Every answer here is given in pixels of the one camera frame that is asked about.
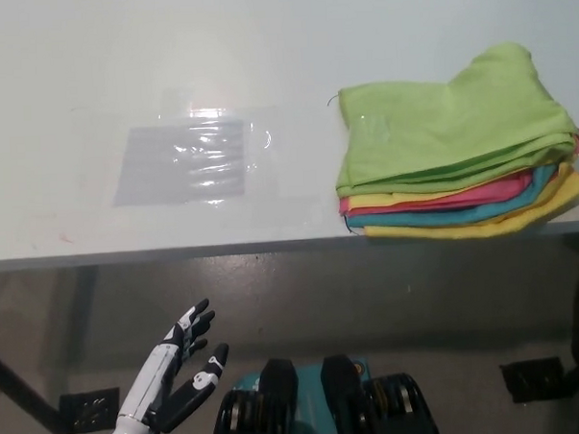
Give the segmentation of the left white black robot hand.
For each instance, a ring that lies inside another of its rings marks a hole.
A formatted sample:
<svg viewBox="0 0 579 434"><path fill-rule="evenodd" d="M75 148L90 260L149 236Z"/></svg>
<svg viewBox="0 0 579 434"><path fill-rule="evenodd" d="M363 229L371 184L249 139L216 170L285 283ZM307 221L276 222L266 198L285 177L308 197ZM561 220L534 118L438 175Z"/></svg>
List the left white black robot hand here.
<svg viewBox="0 0 579 434"><path fill-rule="evenodd" d="M187 310L147 357L119 411L150 430L168 434L202 406L223 375L229 346L219 344L208 361L178 389L173 388L182 365L204 348L204 335L215 313L202 300Z"/></svg>

